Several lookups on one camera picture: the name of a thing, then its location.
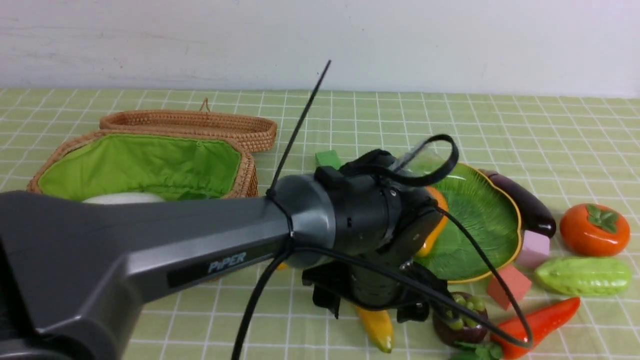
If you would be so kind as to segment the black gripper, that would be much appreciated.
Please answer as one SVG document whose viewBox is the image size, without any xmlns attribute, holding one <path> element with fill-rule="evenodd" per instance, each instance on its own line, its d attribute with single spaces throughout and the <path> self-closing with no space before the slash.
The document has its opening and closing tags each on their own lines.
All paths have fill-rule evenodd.
<svg viewBox="0 0 640 360">
<path fill-rule="evenodd" d="M 393 274 L 418 281 L 446 299 L 451 298 L 447 281 L 415 260 L 400 264 L 382 260 L 377 255 L 367 260 Z M 431 296 L 420 295 L 388 276 L 339 260 L 305 269 L 301 279 L 302 285 L 313 287 L 313 304 L 329 310 L 335 319 L 339 318 L 342 301 L 347 301 L 366 310 L 397 309 L 396 320 L 400 324 L 426 322 L 430 316 L 430 305 L 435 302 Z"/>
</svg>

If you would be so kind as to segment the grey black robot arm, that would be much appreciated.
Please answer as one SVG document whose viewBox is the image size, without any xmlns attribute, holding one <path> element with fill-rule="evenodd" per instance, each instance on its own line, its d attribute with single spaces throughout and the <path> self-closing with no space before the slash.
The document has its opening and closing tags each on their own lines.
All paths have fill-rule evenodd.
<svg viewBox="0 0 640 360">
<path fill-rule="evenodd" d="M 275 259 L 302 269 L 316 306 L 408 308 L 442 292 L 402 266 L 441 220 L 425 186 L 373 150 L 340 170 L 281 178 L 264 197 L 98 205 L 1 194 L 1 358 L 119 360 L 143 305 Z"/>
</svg>

